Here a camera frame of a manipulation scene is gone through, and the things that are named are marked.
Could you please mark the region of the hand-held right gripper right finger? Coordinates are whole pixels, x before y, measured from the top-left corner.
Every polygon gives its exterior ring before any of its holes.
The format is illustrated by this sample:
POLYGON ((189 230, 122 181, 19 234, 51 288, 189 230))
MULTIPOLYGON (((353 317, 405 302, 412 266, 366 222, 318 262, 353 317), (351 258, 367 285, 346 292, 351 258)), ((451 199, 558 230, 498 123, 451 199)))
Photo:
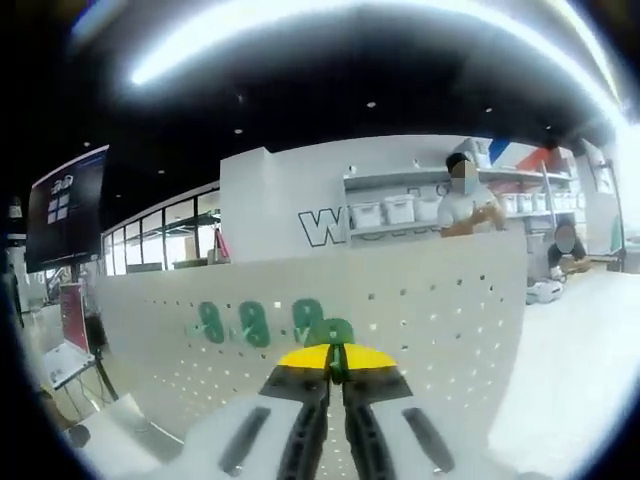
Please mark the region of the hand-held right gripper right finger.
POLYGON ((488 428, 456 406, 414 392, 395 360, 339 346, 345 433, 361 479, 498 479, 488 428))

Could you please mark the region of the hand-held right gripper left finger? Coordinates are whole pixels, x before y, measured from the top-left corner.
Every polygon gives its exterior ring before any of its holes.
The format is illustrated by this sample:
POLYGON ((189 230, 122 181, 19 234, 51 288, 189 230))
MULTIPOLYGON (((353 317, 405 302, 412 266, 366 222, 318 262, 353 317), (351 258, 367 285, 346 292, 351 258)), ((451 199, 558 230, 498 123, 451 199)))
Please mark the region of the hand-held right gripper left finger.
POLYGON ((329 353, 321 344, 276 364, 262 388, 195 425, 179 458, 181 479, 311 479, 326 437, 329 353))

